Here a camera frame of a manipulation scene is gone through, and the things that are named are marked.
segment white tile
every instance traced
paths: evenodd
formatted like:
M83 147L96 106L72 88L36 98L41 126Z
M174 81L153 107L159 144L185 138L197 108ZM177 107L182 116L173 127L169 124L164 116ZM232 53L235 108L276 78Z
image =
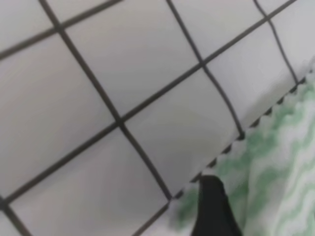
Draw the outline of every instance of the white tile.
M130 236L166 202L115 130L12 206L33 236Z
M236 137L233 119L203 71L127 122L172 194Z
M294 86L268 24L208 64L244 128Z
M47 0L60 21L67 20L107 0Z
M203 57L262 18L252 0L173 1Z
M0 212L0 236L21 236L2 212Z
M1 195L113 122L57 35L1 61L0 78Z
M267 13L271 13L281 5L285 4L288 0L258 0L259 5Z
M51 27L38 1L0 1L0 52Z
M167 210L141 236L191 236L194 222L188 223L183 229L175 229L170 224L170 215Z
M299 0L275 16L284 51L295 73L302 79L315 57L315 1Z
M120 114L197 63L166 1L124 1L68 32Z

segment fabric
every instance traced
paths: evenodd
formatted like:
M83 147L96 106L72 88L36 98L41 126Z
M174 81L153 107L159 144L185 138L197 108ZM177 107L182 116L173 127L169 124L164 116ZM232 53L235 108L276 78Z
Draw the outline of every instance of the fabric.
M315 74L204 174L223 182L244 236L315 235Z

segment black object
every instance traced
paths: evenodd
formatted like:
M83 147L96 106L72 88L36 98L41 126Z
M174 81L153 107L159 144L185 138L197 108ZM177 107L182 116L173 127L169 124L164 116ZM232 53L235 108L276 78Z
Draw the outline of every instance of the black object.
M192 236L241 236L221 180L202 176L197 221Z

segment grout line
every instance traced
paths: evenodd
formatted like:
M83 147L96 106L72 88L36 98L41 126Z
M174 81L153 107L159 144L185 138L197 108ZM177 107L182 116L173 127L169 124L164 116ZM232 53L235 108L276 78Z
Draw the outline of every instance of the grout line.
M129 132L129 130L127 129L125 124L121 124L120 129L122 130L122 132L124 133L126 138L129 140L129 142L131 142L133 147L136 149L136 151L138 152L138 154L142 158L143 162L146 164L146 166L148 167L148 169L152 173L153 177L156 179L158 185L160 186L160 188L163 191L166 198L168 200L171 200L172 199L171 192L167 188L162 177L158 173L157 169L155 168L155 166L153 165L153 163L151 162L151 160L149 159L149 157L147 156L147 154L145 153L143 148L139 145L139 143L136 141L136 139L133 137L133 135Z
M85 20L86 18L89 18L89 17L91 17L91 16L93 16L93 15L95 15L95 14L97 14L97 13L99 13L99 12L101 12L101 11L103 11L103 10L105 10L105 9L107 9L107 8L117 4L117 3L119 3L119 2L122 2L122 1L123 0L109 0L109 1L106 1L106 2L100 4L100 5L96 6L96 7L93 7L92 9L89 9L89 10L87 10L87 11L85 11L85 12L83 12L83 13L77 15L77 16L74 16L74 17L70 18L69 20L66 20L65 22L63 22L61 24L61 27L64 28L64 29L67 28L67 27L70 27L70 26L72 26L72 25L74 25L74 24L76 24L76 23L78 23L78 22L80 22L82 20Z
M8 48L8 49L0 52L0 60L7 58L7 57L11 56L12 54L17 53L17 52L19 52L19 51L37 43L37 42L43 40L43 39L55 34L55 33L56 33L56 30L54 28L51 28L51 29L48 29L42 33L39 33L39 34L29 38L29 39L26 39L26 40L14 45L14 46Z
M94 14L97 14L119 2L121 2L123 0L110 0L108 2L102 3L92 9L87 10L86 12L80 13L77 16L74 16L73 18L66 20L65 22L63 22L60 27L61 28L67 28L70 27L88 17L93 16ZM290 6L292 3L294 3L297 0L289 0L288 2L284 3L282 6L280 6L279 8L277 8L276 10L274 10L272 13L270 13L266 19L262 19L259 22L255 23L254 25L252 25L251 27L249 27L247 30L245 30L243 33L241 33L240 35L238 35L237 37L235 37L234 39L232 39L230 42L228 42L227 44L225 44L224 46L222 46L221 48L219 48L218 50L216 50L213 54L211 54L210 56L208 56L205 59L205 63L210 62L211 60L213 60L215 57L217 57L219 54L221 54L222 52L224 52L225 50L227 50L228 48L230 48L231 46L233 46L235 43L237 43L239 40L241 40L242 38L244 38L246 35L248 35L249 33L251 33L252 31L254 31L256 28L258 28L259 26L261 26L262 24L264 24L268 19L271 19L272 17L274 17L275 15L277 15L278 13L280 13L282 10L284 10L286 7ZM43 31L42 33L39 33L29 39L26 39L25 41L22 41L2 52L0 52L0 60L18 52L21 51L25 48L27 48L28 46L33 45L36 42L39 42L53 34L55 34L56 31L55 29L47 29L45 31Z
M264 18L267 18L267 14L262 9L262 7L260 6L258 0L253 0L253 1L254 1L254 4L256 5L256 7L258 8L259 12L264 16ZM280 42L280 39L279 39L278 33L276 31L276 28L275 28L274 24L272 23L271 19L268 19L267 21L269 23L269 26L271 27L272 33L274 34L274 37L276 39L276 42L277 42L278 48L280 50L280 53L281 53L281 55L282 55L286 65L287 65L287 67L288 67L288 69L289 69L289 71L290 71L290 73L292 75L292 78L293 78L295 84L297 85L299 83L298 79L297 79L297 77L296 77L296 75L294 73L294 70L293 70L293 68L292 68L292 66L291 66L291 64L290 64L290 62L289 62L289 60L288 60L288 58L287 58L287 56L286 56L286 54L284 52L284 49L283 49L282 43Z
M154 214L146 223L144 223L133 235L131 236L140 236L142 235L157 219L159 219L168 209L168 203L165 204L157 213Z
M193 73L195 73L197 70L201 69L202 65L201 64L197 64L195 66L193 66L191 69L189 69L188 71L186 71L184 74L182 74L180 77L178 77L177 79L175 79L174 81L172 81L171 83L169 83L167 86L165 86L164 88L162 88L161 90L159 90L158 92L156 92L155 94L153 94L152 96L150 96L149 98L147 98L146 100L144 100L142 103L140 103L138 106L134 107L132 110L130 110L129 112L127 112L123 117L122 120L123 122L127 121L128 119L132 118L135 114L137 114L138 112L142 111L144 108L146 108L147 106L149 106L151 103L153 103L154 101L156 101L158 98L162 97L164 94L166 94L168 91L170 91L171 89L173 89L176 85L180 84L182 81L186 80L190 75L192 75Z
M84 61L83 57L81 56L79 51L74 46L73 42L71 41L71 39L69 38L67 33L61 27L58 19L56 18L55 14L53 13L52 9L50 8L50 6L46 2L46 0L39 0L39 2L42 5L42 7L44 8L49 19L54 24L56 31L59 33L59 35L63 39L64 43L66 44L68 49L71 51L72 55L74 56L74 58L79 63L82 70L84 71L86 76L89 78L89 80L91 81L91 83L95 87L95 89L98 92L98 94L100 95L100 97L103 99L104 103L107 105L108 109L112 113L115 120L119 120L118 112L117 112L116 108L114 107L113 103L111 102L111 100L107 96L106 92L104 91L103 87L101 86L101 84L97 80L96 76L94 75L94 73L92 72L92 70L90 69L88 64Z
M257 29L259 26L261 26L262 24L266 23L268 20L270 20L271 18L273 18L274 16L276 16L278 13L280 13L281 11L283 11L284 9L286 9L288 6L290 6L292 3L294 3L297 0L289 0L286 3L284 3L283 5L281 5L280 7L278 7L276 10L274 10L273 12L271 12L269 15L267 15L265 18L261 19L260 21L258 21L257 23L253 24L251 27L249 27L247 30L245 30L244 32L242 32L241 34L239 34L238 36L236 36L234 39L232 39L231 41L229 41L228 43L226 43L225 45L223 45L221 48L219 48L218 50L216 50L214 53L212 53L211 55L209 55L208 57L206 57L204 59L204 62L207 64L210 61L212 61L214 58L216 58L217 56L219 56L221 53L223 53L224 51L226 51L227 49L229 49L230 47L232 47L234 44L236 44L238 41L240 41L242 38L246 37L247 35L249 35L251 32L253 32L255 29Z
M188 32L180 14L178 13L178 11L176 10L176 7L174 6L173 2L171 0L166 0L167 4L169 5L169 7L171 8L171 11L173 12L174 17L176 18L183 34L185 35L185 38L187 39L189 45L191 46L194 54L196 55L199 63L202 65L203 70L205 71L206 75L208 76L208 78L210 79L210 81L213 83L213 85L216 87L217 91L219 92L219 94L221 95L222 99L224 100L227 108L230 111L230 114L235 122L236 128L240 134L240 136L244 135L244 131L242 129L241 123L236 115L235 109L232 106L232 103L230 102L228 96L226 95L226 93L224 92L223 88L221 87L221 85L219 84L219 82L215 79L215 77L213 76L213 74L211 74L209 68L207 67L206 63L202 60L202 57L196 47L196 44L194 43L190 33Z
M67 33L61 27L58 19L56 18L55 14L52 11L52 9L50 8L49 4L46 2L46 0L39 0L39 2L42 5L42 7L43 7L44 11L46 12L46 14L48 15L49 19L54 24L55 29L60 34L60 36L63 39L64 43L69 48L69 50L72 52L73 56L75 57L77 62L80 64L81 68L83 69L83 71L85 72L87 77L90 79L91 83L94 85L96 91L98 92L98 94L103 99L105 105L108 107L109 111L113 115L117 125L122 130L122 132L124 133L126 138L131 142L133 147L136 149L136 151L138 152L138 154L140 155L141 159L144 161L144 163L146 164L148 169L151 171L151 174L153 175L153 177L157 181L157 183L160 186L162 192L165 194L165 197L168 200L171 199L170 191L168 190L168 188L167 188L166 184L164 183L162 177L160 176L160 174L158 173L158 171L156 170L156 168L154 167L154 165L152 164L152 162L150 161L150 159L148 158L148 156L146 155L146 153L144 152L142 147L139 145L139 143L136 141L136 139L132 136L132 134L125 127L125 125L124 125L124 123L123 123L119 113L117 112L117 110L114 107L113 103L111 102L110 98L107 96L105 90L103 89L103 87L101 86L99 81L97 80L97 78L94 75L94 73L92 72L92 70L89 68L88 64L84 61L83 57L81 56L81 54L79 53L77 48L72 43L72 41L69 38L69 36L67 35Z
M13 227L21 234L21 236L32 236L29 230L25 227L19 217L15 214L12 208L3 203L3 198L0 197L1 210L5 214L5 216L11 221Z
M118 125L116 123L111 124L107 128L103 129L99 133L97 133L95 136L81 144L79 147L68 153L66 156L64 156L62 159L57 161L55 164L51 165L49 168L38 174L36 177L28 181L26 184L22 185L20 188L18 188L16 191L14 191L11 195L9 195L7 198L4 199L4 202L6 204L12 203L14 200L19 198L21 195L26 193L28 190L36 186L38 183L40 183L42 180L50 176L52 173L63 167L65 164L67 164L69 161L71 161L73 158L84 152L87 148L91 147L93 144L98 142L100 139L105 137L108 133L113 131L115 128L117 128Z

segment tile wall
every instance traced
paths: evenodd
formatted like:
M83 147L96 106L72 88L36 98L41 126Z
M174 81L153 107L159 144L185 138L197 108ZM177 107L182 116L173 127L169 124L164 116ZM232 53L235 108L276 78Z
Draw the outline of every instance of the tile wall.
M1 1L0 235L165 235L169 201L303 81L314 12Z

